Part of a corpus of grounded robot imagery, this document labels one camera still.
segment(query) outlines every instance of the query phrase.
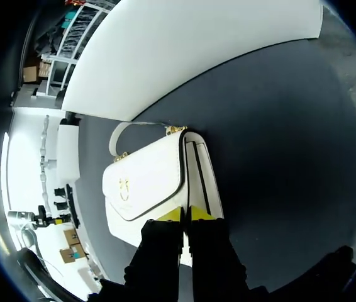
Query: white handbag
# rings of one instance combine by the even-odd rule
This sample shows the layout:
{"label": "white handbag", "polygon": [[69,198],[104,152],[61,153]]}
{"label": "white handbag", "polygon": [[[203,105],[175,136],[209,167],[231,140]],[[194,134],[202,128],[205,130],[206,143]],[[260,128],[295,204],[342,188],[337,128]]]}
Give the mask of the white handbag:
{"label": "white handbag", "polygon": [[[118,138],[132,124],[154,125],[120,123],[111,135],[109,151],[115,160],[103,175],[111,234],[137,247],[142,240],[140,231],[147,220],[156,220],[179,206],[186,211],[189,205],[194,205],[216,218],[223,217],[203,138],[186,127],[168,126],[166,137],[132,154],[118,155]],[[186,235],[181,263],[192,265]]]}

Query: white wall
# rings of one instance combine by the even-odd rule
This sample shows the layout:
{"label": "white wall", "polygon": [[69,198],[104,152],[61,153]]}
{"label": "white wall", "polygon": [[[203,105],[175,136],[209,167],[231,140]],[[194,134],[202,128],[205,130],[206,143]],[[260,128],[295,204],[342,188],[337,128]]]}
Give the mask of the white wall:
{"label": "white wall", "polygon": [[[9,133],[7,168],[11,210],[37,213],[38,205],[43,205],[40,181],[40,146],[43,120],[46,114],[50,115],[46,159],[56,159],[57,129],[64,113],[52,109],[15,108]],[[53,193],[53,190],[58,187],[56,170],[47,169],[46,175],[52,215],[57,216],[58,212],[53,202],[64,200],[55,197]],[[77,259],[74,263],[64,264],[59,254],[60,249],[68,247],[63,230],[70,228],[72,228],[71,223],[39,228],[36,231],[38,245],[43,258],[51,263],[47,263],[51,276],[71,293],[86,300],[91,291],[77,272],[78,269],[87,267],[86,258]]]}

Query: bag handle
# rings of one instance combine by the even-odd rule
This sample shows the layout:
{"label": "bag handle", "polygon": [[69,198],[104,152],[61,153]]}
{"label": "bag handle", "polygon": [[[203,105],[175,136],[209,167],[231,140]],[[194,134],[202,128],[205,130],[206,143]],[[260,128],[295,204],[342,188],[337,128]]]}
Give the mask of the bag handle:
{"label": "bag handle", "polygon": [[130,125],[164,125],[163,123],[152,123],[147,121],[123,121],[116,126],[113,133],[111,134],[111,138],[109,139],[109,152],[114,157],[119,157],[120,155],[116,151],[116,144],[118,143],[118,139],[120,138],[122,132]]}
{"label": "bag handle", "polygon": [[116,128],[114,129],[114,131],[111,134],[111,138],[109,139],[108,148],[109,148],[109,152],[111,153],[111,155],[113,157],[115,157],[114,161],[118,161],[119,159],[122,159],[123,157],[126,157],[128,155],[127,152],[124,152],[123,154],[119,155],[118,152],[116,151],[116,144],[118,143],[118,139],[120,138],[122,132],[124,132],[124,130],[126,128],[128,128],[130,125],[160,125],[160,126],[164,126],[166,135],[170,135],[175,132],[187,129],[187,126],[176,127],[176,126],[168,125],[165,123],[153,123],[150,121],[123,121],[123,122],[119,123],[118,126],[116,126]]}

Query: dark gray floor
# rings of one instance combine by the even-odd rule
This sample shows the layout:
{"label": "dark gray floor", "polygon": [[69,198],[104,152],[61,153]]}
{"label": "dark gray floor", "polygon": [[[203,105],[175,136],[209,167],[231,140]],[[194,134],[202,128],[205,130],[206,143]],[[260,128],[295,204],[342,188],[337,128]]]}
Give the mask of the dark gray floor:
{"label": "dark gray floor", "polygon": [[[250,287],[278,288],[328,252],[356,241],[356,114],[347,93],[352,85],[356,102],[356,68],[344,63],[351,57],[356,64],[356,44],[344,33],[325,14],[316,45],[283,43],[239,57],[138,117],[188,125],[205,137],[231,241],[248,268]],[[333,45],[331,36],[348,47]],[[135,249],[109,234],[101,190],[103,170],[112,163],[108,141],[115,126],[112,120],[82,120],[76,186],[97,256],[110,279],[123,282]],[[130,127],[118,148],[132,152],[163,132]],[[192,300],[186,267],[180,296]]]}

